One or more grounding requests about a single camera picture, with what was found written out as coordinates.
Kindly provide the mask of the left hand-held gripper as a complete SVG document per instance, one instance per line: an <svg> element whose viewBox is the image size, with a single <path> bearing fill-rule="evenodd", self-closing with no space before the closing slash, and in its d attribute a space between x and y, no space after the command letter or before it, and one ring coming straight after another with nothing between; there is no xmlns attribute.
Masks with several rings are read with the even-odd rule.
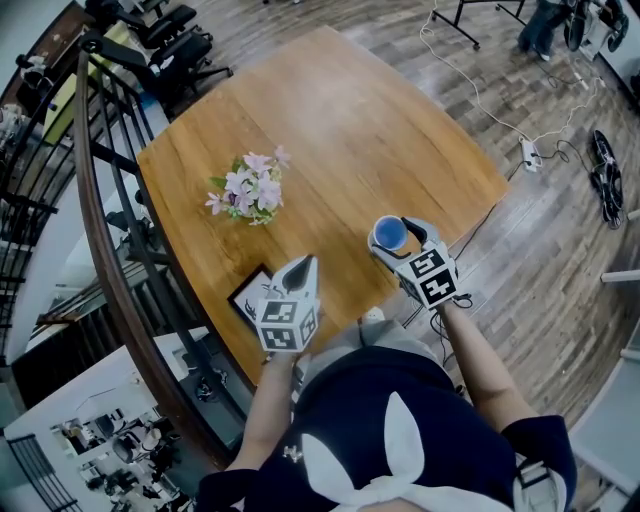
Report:
<svg viewBox="0 0 640 512"><path fill-rule="evenodd" d="M271 278L269 290L286 298L315 298L318 259L303 256L287 263ZM265 352L302 353L318 330L318 299L261 299L256 330Z"/></svg>

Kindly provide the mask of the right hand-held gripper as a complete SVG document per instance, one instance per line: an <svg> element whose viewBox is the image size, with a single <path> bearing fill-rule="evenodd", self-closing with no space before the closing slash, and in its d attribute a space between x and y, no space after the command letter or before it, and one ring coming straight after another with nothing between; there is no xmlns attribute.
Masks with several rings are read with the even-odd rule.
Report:
<svg viewBox="0 0 640 512"><path fill-rule="evenodd" d="M402 217L406 229L416 238L421 253L397 254L381 245L370 232L367 246L391 273L395 273L404 290L429 310L451 299L459 288L454 260L448 249L440 242L438 229L425 220Z"/></svg>

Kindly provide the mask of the blue plastic cup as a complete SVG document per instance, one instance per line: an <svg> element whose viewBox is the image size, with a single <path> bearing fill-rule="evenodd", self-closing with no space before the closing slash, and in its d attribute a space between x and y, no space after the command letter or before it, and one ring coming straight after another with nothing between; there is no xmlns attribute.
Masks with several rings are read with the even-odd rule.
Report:
<svg viewBox="0 0 640 512"><path fill-rule="evenodd" d="M408 229L400 217L385 215L374 224L372 243L390 251L403 248L408 240Z"/></svg>

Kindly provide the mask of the person's left forearm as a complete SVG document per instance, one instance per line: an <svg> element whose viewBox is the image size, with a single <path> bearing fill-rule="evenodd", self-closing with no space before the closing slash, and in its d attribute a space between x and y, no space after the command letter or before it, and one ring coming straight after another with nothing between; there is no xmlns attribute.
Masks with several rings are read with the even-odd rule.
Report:
<svg viewBox="0 0 640 512"><path fill-rule="evenodd" d="M240 450L227 471L259 470L289 428L292 376L297 358L297 354L279 352L263 367Z"/></svg>

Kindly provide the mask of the person's right forearm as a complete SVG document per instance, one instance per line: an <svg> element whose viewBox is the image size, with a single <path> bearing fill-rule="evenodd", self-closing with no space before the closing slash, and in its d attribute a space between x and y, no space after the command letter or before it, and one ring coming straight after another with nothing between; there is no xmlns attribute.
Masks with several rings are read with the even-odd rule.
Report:
<svg viewBox="0 0 640 512"><path fill-rule="evenodd" d="M465 311L453 302L436 307L471 401L497 431L537 416L494 348Z"/></svg>

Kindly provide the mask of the black framed deer picture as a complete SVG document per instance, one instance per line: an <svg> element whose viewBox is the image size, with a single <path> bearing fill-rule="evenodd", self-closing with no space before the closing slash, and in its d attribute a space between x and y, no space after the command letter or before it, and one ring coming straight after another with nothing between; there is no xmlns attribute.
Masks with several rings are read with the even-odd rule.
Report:
<svg viewBox="0 0 640 512"><path fill-rule="evenodd" d="M254 334L257 333L257 305L260 299L266 297L272 276L272 272L261 263L227 298L229 305Z"/></svg>

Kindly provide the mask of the person's grey shorts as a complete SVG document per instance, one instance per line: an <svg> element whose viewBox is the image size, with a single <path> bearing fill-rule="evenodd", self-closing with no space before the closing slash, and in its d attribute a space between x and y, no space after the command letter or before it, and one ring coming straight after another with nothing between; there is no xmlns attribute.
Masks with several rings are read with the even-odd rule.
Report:
<svg viewBox="0 0 640 512"><path fill-rule="evenodd" d="M366 347L404 351L427 357L439 364L435 353L422 341L413 337L396 320L381 320L363 325L354 324L331 339L318 354L312 355L302 385L308 385L323 370L340 358Z"/></svg>

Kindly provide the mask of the white pot of pink flowers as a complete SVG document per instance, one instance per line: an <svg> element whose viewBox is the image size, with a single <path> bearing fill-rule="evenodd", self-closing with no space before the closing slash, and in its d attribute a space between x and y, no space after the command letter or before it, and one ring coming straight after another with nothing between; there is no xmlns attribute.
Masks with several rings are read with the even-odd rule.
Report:
<svg viewBox="0 0 640 512"><path fill-rule="evenodd" d="M209 192L204 206L214 216L225 213L251 226L270 223L283 205L282 177L290 159L282 145L272 155L250 151L236 157L224 176L210 178L218 192Z"/></svg>

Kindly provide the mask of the person's navy shirt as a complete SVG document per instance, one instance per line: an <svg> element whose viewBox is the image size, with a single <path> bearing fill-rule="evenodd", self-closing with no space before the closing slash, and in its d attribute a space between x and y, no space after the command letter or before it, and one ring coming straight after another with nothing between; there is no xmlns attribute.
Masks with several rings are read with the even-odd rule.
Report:
<svg viewBox="0 0 640 512"><path fill-rule="evenodd" d="M357 489L389 476L384 423L394 392L419 428L425 463L418 485L467 490L510 509L517 490L553 489L563 506L570 504L577 471L560 416L519 420L497 432L433 360L366 347L330 365L305 388L291 425L259 470L205 477L196 512L332 512L336 504L309 486L301 437L309 434L325 444Z"/></svg>

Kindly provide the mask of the white power strip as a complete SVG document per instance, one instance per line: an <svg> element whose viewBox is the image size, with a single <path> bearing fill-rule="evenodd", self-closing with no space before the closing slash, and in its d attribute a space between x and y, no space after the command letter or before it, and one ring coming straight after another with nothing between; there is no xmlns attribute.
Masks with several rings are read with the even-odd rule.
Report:
<svg viewBox="0 0 640 512"><path fill-rule="evenodd" d="M524 169L530 173L537 173L542 167L542 159L539 156L535 144L523 136L519 137L519 143Z"/></svg>

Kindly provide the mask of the person's white bow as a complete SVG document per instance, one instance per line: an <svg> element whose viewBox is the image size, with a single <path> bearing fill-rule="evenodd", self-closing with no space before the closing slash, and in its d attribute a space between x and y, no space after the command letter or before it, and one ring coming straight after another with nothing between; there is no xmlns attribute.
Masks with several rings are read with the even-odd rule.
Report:
<svg viewBox="0 0 640 512"><path fill-rule="evenodd" d="M425 487L416 481L424 470L424 450L418 425L398 393L390 395L385 412L384 453L391 474L374 478L361 489L330 449L316 437L301 437L309 486L334 502L332 512L362 509L402 500L425 512L513 512L503 503L455 487Z"/></svg>

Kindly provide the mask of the brown wooden handrail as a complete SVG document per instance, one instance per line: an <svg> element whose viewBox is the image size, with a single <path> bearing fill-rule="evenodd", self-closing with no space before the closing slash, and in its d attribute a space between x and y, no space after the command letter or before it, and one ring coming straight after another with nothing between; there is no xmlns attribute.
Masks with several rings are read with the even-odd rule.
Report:
<svg viewBox="0 0 640 512"><path fill-rule="evenodd" d="M222 470L231 461L232 448L198 409L199 402L195 395L185 391L174 375L142 309L134 301L132 287L125 277L116 245L109 233L103 201L106 193L100 182L106 180L113 184L120 205L121 201L111 165L94 156L90 144L105 142L104 128L109 124L116 149L122 155L126 155L127 151L113 104L108 103L105 109L100 105L96 78L96 67L80 52L73 100L77 187L90 254L114 319L115 335L126 347L161 413L169 418L208 467ZM141 149L138 138L132 127L128 128L128 132L136 152Z"/></svg>

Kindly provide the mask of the black metal railing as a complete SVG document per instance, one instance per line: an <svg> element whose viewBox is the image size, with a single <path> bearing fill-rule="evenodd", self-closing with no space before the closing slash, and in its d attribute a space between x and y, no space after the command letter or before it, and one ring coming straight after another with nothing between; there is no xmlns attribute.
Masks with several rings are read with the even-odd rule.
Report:
<svg viewBox="0 0 640 512"><path fill-rule="evenodd" d="M176 95L182 93L186 87L193 85L197 79L206 78L216 72L212 70L196 73L192 67L187 66L182 60L170 63L166 70L155 72L145 61L143 53L117 43L101 35L95 29L91 29L81 36L79 45L81 47L81 55L87 58L97 69L96 91L100 98L100 105L105 109L108 103L113 104L113 111L116 114L125 143L127 154L122 155L116 149L111 134L111 126L107 124L104 128L105 142L92 142L90 149L94 156L109 163L112 167L123 214L127 226L131 230L131 253L144 266L149 289L156 300L159 310L175 329L187 352L196 363L201 376L217 392L219 400L229 414L236 421L244 423L247 415L226 388L225 381L220 374L214 371L214 367L211 365L211 354L207 351L205 345L196 341L189 333L186 318L182 315L181 306L177 301L177 295L164 275L158 270L160 265L171 268L175 274L181 294L189 302L193 311L198 314L198 321L206 326L208 333L213 333L215 328L205 316L203 307L197 301L195 292L187 282L166 237L166 233L160 224L136 159L137 153L134 151L128 128L132 127L134 129L141 149L145 149L147 144L154 140L154 134L144 113L141 97L123 79L107 69L105 65L97 62L94 57L99 55L106 61L117 64L132 73L143 91L151 95L166 115L171 113L168 107ZM146 236L139 228L138 221L134 219L133 207L122 177L124 172L136 178L142 204L148 208L151 214L154 233L159 239L161 247L165 250L163 253L155 253L148 249Z"/></svg>

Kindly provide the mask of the black office chair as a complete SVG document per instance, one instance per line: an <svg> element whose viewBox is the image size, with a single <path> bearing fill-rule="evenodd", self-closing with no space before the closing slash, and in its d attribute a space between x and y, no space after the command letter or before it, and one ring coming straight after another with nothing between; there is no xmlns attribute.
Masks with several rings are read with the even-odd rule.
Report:
<svg viewBox="0 0 640 512"><path fill-rule="evenodd" d="M175 118L174 107L184 93L197 91L197 82L221 73L234 75L230 67L215 68L209 59L212 35L198 25L186 26L196 16L189 6L177 6L150 26L126 12L118 0L86 0L85 11L94 18L95 27L80 38L80 47L131 72L169 119ZM149 57L106 36L106 29L118 21L152 52Z"/></svg>

